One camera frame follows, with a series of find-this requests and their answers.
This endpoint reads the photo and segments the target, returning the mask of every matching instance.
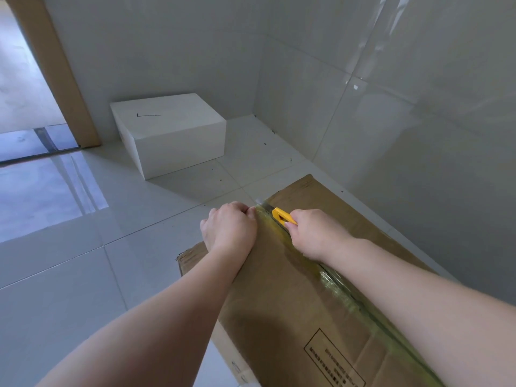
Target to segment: white tile floor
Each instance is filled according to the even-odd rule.
[[[254,116],[225,156],[144,181],[121,143],[0,168],[0,385],[34,385],[101,326],[180,277],[210,209],[252,204],[312,173],[448,273]],[[196,386],[235,387],[210,345]]]

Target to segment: white box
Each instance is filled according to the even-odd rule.
[[[144,179],[224,155],[226,121],[197,94],[111,103],[111,110]]]

